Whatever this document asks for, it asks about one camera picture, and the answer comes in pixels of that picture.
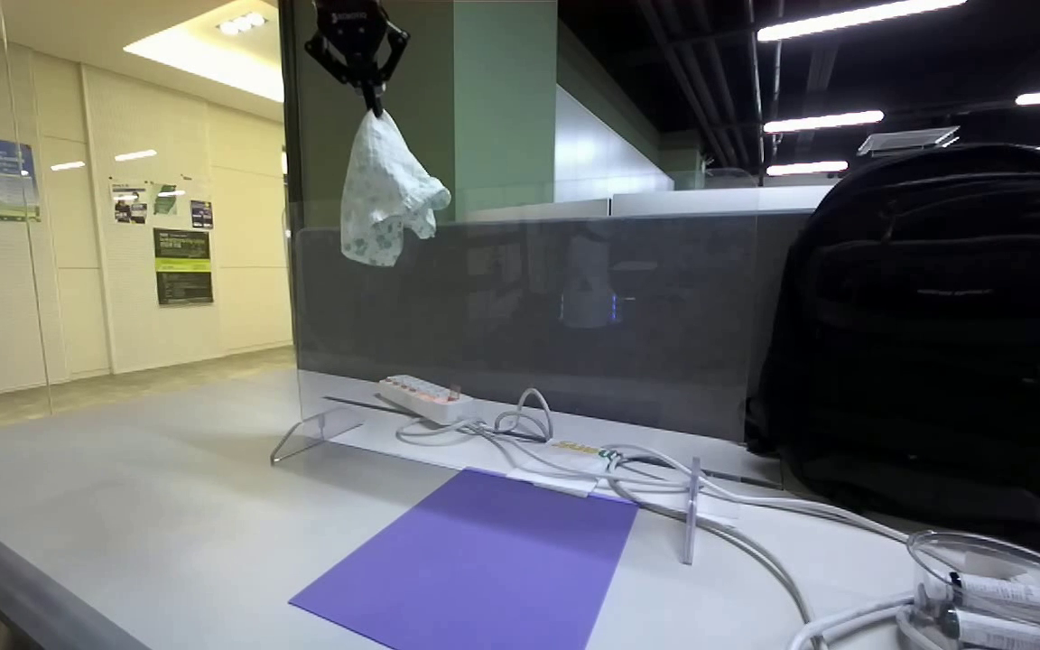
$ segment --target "white cable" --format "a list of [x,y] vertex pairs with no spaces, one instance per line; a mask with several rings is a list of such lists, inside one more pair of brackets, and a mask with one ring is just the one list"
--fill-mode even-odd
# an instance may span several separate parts
[[806,641],[815,647],[815,638],[851,637],[861,627],[869,627],[878,620],[889,620],[889,618],[909,609],[909,603],[915,603],[909,596],[897,596],[897,600],[883,600],[883,603],[869,603],[869,605],[861,605],[861,609],[845,609],[845,614],[835,614],[835,618],[815,618],[794,637],[794,641],[789,641],[789,650],[806,650]]
[[478,437],[478,434],[461,434],[461,431],[410,431],[410,426],[398,426],[398,439],[401,439],[401,443],[412,443],[412,446],[454,446],[454,443],[467,443],[470,437]]
[[[547,421],[523,411],[529,402],[540,402]],[[518,408],[514,408],[514,411],[495,414],[492,431],[495,431],[495,434],[505,434],[505,431],[501,431],[505,417],[514,417],[518,434],[529,434],[523,421],[536,421],[536,431],[540,431],[547,439],[558,434],[558,426],[553,426],[553,408],[548,408],[548,402],[547,402],[547,395],[541,395],[540,385],[529,385],[529,391],[518,396]]]
[[[611,481],[611,492],[629,499],[629,503],[635,503],[647,514],[656,514],[656,515],[667,515],[667,519],[684,519],[678,509],[665,509],[656,503],[635,499],[623,481]],[[762,543],[747,538],[744,529],[736,529],[736,527],[729,527],[727,519],[714,519],[714,515],[700,515],[699,527],[707,529],[707,534],[719,534],[723,543],[736,545],[754,564],[762,564],[784,585],[784,591],[794,600],[798,618],[809,620],[809,605],[806,605],[806,596],[803,596],[798,580],[792,576],[792,570]]]
[[[665,455],[665,451],[654,451],[654,446],[640,446],[640,443],[611,443],[608,451],[635,451],[635,455],[652,455],[652,460],[661,460],[667,461],[671,468],[685,474],[685,461]],[[754,509],[784,509],[784,514],[803,514],[803,515],[820,515],[820,519],[837,519],[837,525],[850,525],[850,527],[863,527],[863,529],[873,529],[883,538],[894,538],[900,545],[906,545],[909,534],[904,529],[894,529],[869,515],[861,515],[861,514],[850,514],[850,509],[837,509],[837,505],[826,505],[826,503],[809,503],[809,499],[767,499],[767,494],[742,494],[742,492],[729,492],[729,488],[719,488],[711,481],[700,481],[705,492],[711,492],[714,499],[723,503],[742,503],[742,505],[754,505]]]
[[920,637],[909,609],[897,614],[897,627],[909,638],[909,650],[942,650],[937,638]]
[[[540,443],[511,439],[511,437],[499,437],[499,434],[487,434],[487,431],[482,431],[482,437],[484,437],[487,443],[495,443],[495,446],[520,451],[520,455],[541,461],[541,467],[558,468],[558,474],[532,468],[532,467],[518,461],[514,455],[505,455],[514,468],[541,474],[541,478],[591,481],[591,482],[611,481],[611,468],[588,474],[588,468],[559,467],[559,461],[540,455],[540,451],[536,451]],[[644,481],[644,478],[619,478],[619,481],[623,481],[623,482],[647,482],[647,488],[656,488],[656,492],[665,492],[665,494],[684,492],[684,482],[665,482],[665,481]]]

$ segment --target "power cord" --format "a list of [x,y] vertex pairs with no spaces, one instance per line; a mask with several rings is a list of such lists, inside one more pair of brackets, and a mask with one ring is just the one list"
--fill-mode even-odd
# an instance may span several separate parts
[[[529,402],[536,402],[547,417],[529,414],[523,411]],[[548,396],[540,385],[529,385],[514,411],[495,414],[492,434],[523,437],[523,439],[553,439],[558,426],[553,426]]]
[[806,623],[794,637],[794,641],[789,641],[789,650],[815,650],[820,641],[835,641],[835,638],[856,637],[863,627],[897,620],[897,618],[904,618],[909,609],[915,609],[915,600],[909,596],[897,596],[897,600],[883,600],[883,603],[869,603],[869,605],[861,605],[861,609],[845,609],[845,614],[835,614],[835,618],[815,618],[812,623]]
[[[623,481],[608,481],[608,482],[611,482],[613,494],[635,503],[635,509],[647,509],[647,514],[665,515],[665,519],[684,519],[684,514],[676,514],[676,509],[644,503]],[[735,549],[742,549],[754,564],[762,564],[780,580],[780,590],[794,600],[803,623],[809,623],[809,605],[806,605],[806,596],[803,596],[798,580],[789,574],[789,567],[767,545],[758,545],[744,529],[736,529],[729,525],[719,525],[719,519],[699,519],[699,527],[714,534],[714,538],[723,538],[723,543],[729,543]]]
[[[671,455],[665,455],[665,451],[640,446],[640,443],[611,443],[608,451],[611,451],[611,455],[634,451],[635,460],[640,460],[640,455],[652,455],[652,460],[661,460],[667,468],[685,474],[685,467],[684,467],[678,460],[671,460]],[[803,515],[815,515],[815,519],[835,519],[835,525],[850,525],[850,527],[861,527],[861,529],[869,529],[869,534],[883,534],[883,538],[889,538],[889,543],[906,545],[906,534],[904,534],[904,529],[885,527],[885,525],[878,525],[878,519],[869,519],[869,515],[837,509],[837,505],[806,503],[806,499],[742,494],[742,492],[719,488],[719,482],[711,482],[711,481],[705,481],[705,494],[723,499],[723,503],[736,503],[736,505],[754,505],[754,509],[780,509],[780,514],[803,514]]]
[[942,650],[937,638],[920,637],[909,609],[897,614],[897,627],[906,637],[915,650]]
[[[667,467],[654,455],[629,455],[624,467]],[[714,478],[714,481],[735,481],[735,482],[753,482],[753,488],[767,488],[767,492],[784,492],[780,482],[773,481],[758,481],[758,478],[742,478],[742,474],[719,474],[719,468],[700,468],[705,478]]]

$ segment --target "purple mat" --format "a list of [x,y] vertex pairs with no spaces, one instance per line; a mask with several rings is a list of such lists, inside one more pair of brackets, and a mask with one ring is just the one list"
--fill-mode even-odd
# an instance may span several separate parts
[[294,605],[395,650],[582,650],[634,519],[629,503],[461,468]]

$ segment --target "white table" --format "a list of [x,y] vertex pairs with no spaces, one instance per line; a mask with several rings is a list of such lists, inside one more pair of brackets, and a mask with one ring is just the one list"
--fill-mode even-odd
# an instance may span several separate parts
[[[325,391],[374,396],[370,383],[277,372],[0,431],[0,543],[147,647],[374,647],[288,600],[451,468],[514,468],[484,439],[410,446],[395,437],[404,417],[378,411],[271,468],[277,434]],[[647,426],[558,414],[558,437],[665,446],[707,468],[767,468],[735,443]],[[705,503],[705,514],[776,552],[812,614],[915,580],[897,543],[851,527],[719,503]],[[640,514],[591,647],[789,647],[798,618],[784,590],[707,534],[699,564],[684,567],[678,538],[678,525]],[[869,631],[850,647],[897,641]]]

